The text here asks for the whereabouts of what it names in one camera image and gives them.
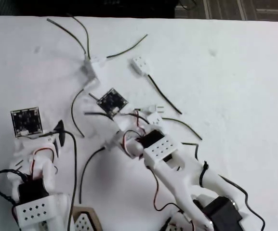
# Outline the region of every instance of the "black cable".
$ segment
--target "black cable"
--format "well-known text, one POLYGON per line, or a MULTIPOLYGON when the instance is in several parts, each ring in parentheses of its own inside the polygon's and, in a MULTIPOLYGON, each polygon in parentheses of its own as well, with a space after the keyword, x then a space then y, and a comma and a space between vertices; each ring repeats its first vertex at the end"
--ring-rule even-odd
POLYGON ((128 52, 128 51, 131 51, 133 48, 135 48, 135 47, 136 47, 143 39, 145 39, 147 36, 148 36, 148 35, 145 35, 145 36, 144 36, 143 38, 141 38, 136 44, 134 44, 132 47, 128 48, 127 50, 122 51, 122 52, 117 53, 117 54, 109 55, 109 56, 107 56, 106 58, 107 58, 107 59, 109 59, 109 58, 114 58, 114 57, 119 56, 119 55, 121 55, 121 54, 124 54, 124 53, 126 53, 126 52, 128 52))
POLYGON ((174 119, 174 118, 165 118, 163 117, 162 118, 163 120, 171 120, 171 121, 175 121, 175 122, 178 122, 178 123, 181 123, 183 125, 185 125, 187 128, 189 128, 200 140, 203 140, 201 136, 199 136, 199 134, 196 133, 196 131, 194 131, 188 124, 186 124, 185 122, 181 121, 181 120, 178 120, 178 119, 174 119))
POLYGON ((191 0, 192 2, 193 2, 193 4, 194 4, 194 6, 193 7, 191 7, 191 8, 186 8, 182 3, 181 3, 181 0, 179 0, 179 4, 181 5, 181 7, 183 7, 186 11, 191 11, 191 10, 193 10, 193 9, 195 9, 196 7, 197 7, 197 2, 195 1, 195 0, 191 0))
POLYGON ((113 121, 112 117, 110 117, 107 113, 103 113, 103 112, 84 112, 84 115, 85 116, 105 116, 113 121))
POLYGON ((202 172, 200 174, 200 178, 199 178, 199 184, 200 184, 201 188, 203 188, 203 176, 204 176, 205 172, 208 170, 208 168, 209 168, 209 165, 207 164, 206 161, 204 161, 203 170, 202 170, 202 172))
POLYGON ((158 182, 158 179, 157 179, 157 177, 156 177, 156 175, 155 175, 155 173, 149 168, 149 167, 147 167, 147 169, 148 170, 150 170, 151 172, 152 172, 152 174, 153 174, 153 176, 154 176, 154 178, 155 178, 155 180, 156 180, 156 192, 155 192, 155 196, 154 196, 154 208, 155 208, 155 210, 156 211, 158 211, 158 212, 160 212, 160 211, 162 211, 162 210, 164 210, 167 206, 169 206, 169 205, 174 205, 175 207, 177 207, 178 209, 179 209, 179 211, 182 211, 182 209, 177 205, 177 204, 175 204, 175 203, 167 203, 164 207, 162 207, 162 208, 160 208, 160 209, 158 209, 157 207, 156 207, 156 198, 157 198, 157 194, 158 194, 158 192, 159 192, 159 182, 158 182))
POLYGON ((79 133, 81 134, 81 136, 84 138, 85 136, 84 136, 84 134, 81 132, 81 130, 78 128, 78 126, 77 126, 77 124, 76 124, 76 122, 75 122, 75 119, 74 119, 74 117, 73 117, 73 104, 75 103, 75 100, 76 100, 76 98, 81 94, 81 92, 83 92, 84 91, 84 89, 82 89, 82 90, 80 90, 77 94, 76 94, 76 96, 75 96, 75 98, 73 99, 73 101, 72 101, 72 104, 71 104, 71 118, 72 118, 72 122, 74 123, 74 125, 76 126, 76 128, 77 128, 77 130, 79 131, 79 133))
POLYGON ((74 182, 74 187, 73 187, 73 193, 72 193, 72 198, 71 198, 71 206, 70 206, 70 212, 69 212, 69 217, 68 217, 68 226, 67 226, 67 231, 70 231, 70 224, 71 224, 71 216, 72 216, 72 211, 73 211, 73 204, 75 202, 75 197, 76 197, 76 189, 77 189, 77 141, 75 136, 69 132, 69 131, 65 131, 65 130, 55 130, 55 131, 51 131, 48 132, 44 135, 40 135, 38 137, 46 137, 46 136, 51 136, 57 133, 66 133, 68 135, 71 136, 72 140, 73 140, 73 144, 74 144, 74 156, 75 156, 75 182, 74 182))
POLYGON ((83 27, 83 29, 85 30, 86 38, 87 38, 87 55, 88 55, 89 59, 91 59, 91 55, 90 55, 90 39, 89 39, 89 33, 87 32, 86 27, 83 25, 82 22, 80 22, 78 19, 76 19, 71 14, 66 13, 66 15, 69 16, 69 17, 72 17, 74 20, 76 20, 83 27))
POLYGON ((47 21, 56 25, 57 27, 61 28, 63 31, 65 31, 66 33, 68 33, 71 37, 73 37, 77 42, 78 44, 82 47, 83 51, 84 51, 84 54, 86 54, 86 50, 85 48, 83 47, 82 43, 79 41, 79 39, 74 36, 74 34, 72 34, 69 30, 65 29, 64 27, 62 27, 61 25, 59 25, 58 23, 56 23, 55 21, 51 20, 50 18, 47 18, 47 21))
POLYGON ((86 167, 87 165, 89 164, 89 162, 91 161, 91 159, 99 152, 103 151, 104 149, 106 149, 105 147, 102 147, 100 149, 98 149, 97 151, 95 151, 91 156, 90 158, 88 158, 84 168, 83 168, 83 172, 82 172, 82 176, 81 176, 81 181, 80 181, 80 187, 79 187, 79 204, 82 203, 82 184, 83 184, 83 177, 84 177, 84 173, 85 173, 85 170, 86 170, 86 167))
POLYGON ((140 115, 137 115, 137 114, 134 114, 134 113, 127 113, 127 114, 124 114, 124 115, 137 117, 137 118, 143 120, 144 122, 146 122, 147 124, 149 124, 148 120, 145 119, 144 117, 140 116, 140 115))
POLYGON ((193 145, 196 147, 196 150, 195 150, 195 158, 196 160, 198 160, 198 149, 199 149, 199 145, 197 143, 184 143, 182 142, 183 145, 193 145))
MULTIPOLYGON (((14 169, 0 170, 0 174, 1 173, 8 173, 8 172, 11 172, 13 174, 16 174, 16 175, 20 176, 21 179, 23 180, 23 182, 27 182, 28 181, 27 175, 23 174, 22 172, 20 172, 18 170, 14 170, 14 169)), ((14 201, 14 199, 11 196, 6 196, 1 191, 0 191, 0 196, 3 197, 5 200, 9 201, 10 203, 12 203, 13 206, 16 206, 16 202, 14 201)))
POLYGON ((158 93, 163 97, 163 99, 169 104, 171 105, 171 107, 179 114, 183 114, 180 110, 178 110, 175 105, 162 93, 162 91, 159 89, 159 87, 157 86, 157 84, 154 82, 152 76, 147 75, 149 80, 153 83, 154 87, 157 89, 158 93))
POLYGON ((250 212, 252 212, 258 219, 260 219, 262 221, 262 227, 261 227, 261 231, 263 231, 265 229, 265 220, 259 215, 257 214, 252 208, 250 208, 249 204, 248 204, 248 193, 246 190, 244 190, 242 187, 240 187, 238 184, 230 181, 229 179, 220 176, 222 179, 224 179, 227 183, 229 183, 230 185, 234 186, 235 188, 239 189, 244 195, 245 195, 245 205, 246 207, 249 209, 250 212))

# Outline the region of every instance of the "black circuit board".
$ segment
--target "black circuit board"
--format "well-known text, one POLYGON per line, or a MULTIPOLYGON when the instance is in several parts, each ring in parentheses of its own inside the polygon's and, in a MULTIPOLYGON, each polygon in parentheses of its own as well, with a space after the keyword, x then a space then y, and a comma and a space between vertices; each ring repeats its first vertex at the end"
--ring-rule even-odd
POLYGON ((97 100, 99 105, 110 117, 114 117, 124 106, 128 104, 114 88, 108 91, 101 99, 97 100))
POLYGON ((13 129, 16 137, 42 133, 39 108, 33 107, 11 111, 13 129))

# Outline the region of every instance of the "white plastic connector block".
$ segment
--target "white plastic connector block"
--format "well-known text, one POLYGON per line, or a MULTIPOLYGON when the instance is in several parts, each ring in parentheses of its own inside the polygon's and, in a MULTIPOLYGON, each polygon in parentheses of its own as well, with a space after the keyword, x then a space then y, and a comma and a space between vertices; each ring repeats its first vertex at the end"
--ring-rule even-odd
POLYGON ((148 76, 150 69, 145 59, 141 56, 135 57, 131 60, 131 65, 135 71, 141 76, 148 76))
POLYGON ((157 106, 156 104, 153 104, 147 107, 142 107, 139 110, 145 113, 164 113, 164 106, 157 106))
POLYGON ((55 195, 18 205, 15 209, 18 217, 18 224, 21 228, 53 219, 59 215, 55 195))
POLYGON ((82 213, 75 223, 76 231, 94 231, 87 214, 82 213))

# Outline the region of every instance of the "white connector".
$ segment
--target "white connector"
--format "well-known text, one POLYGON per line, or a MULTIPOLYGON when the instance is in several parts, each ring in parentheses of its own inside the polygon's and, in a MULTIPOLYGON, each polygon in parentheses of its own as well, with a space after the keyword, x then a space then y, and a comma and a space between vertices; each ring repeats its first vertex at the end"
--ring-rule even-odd
POLYGON ((136 108, 135 110, 138 110, 140 112, 144 113, 164 113, 164 106, 157 106, 156 104, 147 106, 147 107, 142 107, 142 108, 136 108))
POLYGON ((149 66, 141 56, 135 57, 131 60, 131 66, 135 69, 135 71, 141 76, 149 75, 149 66))

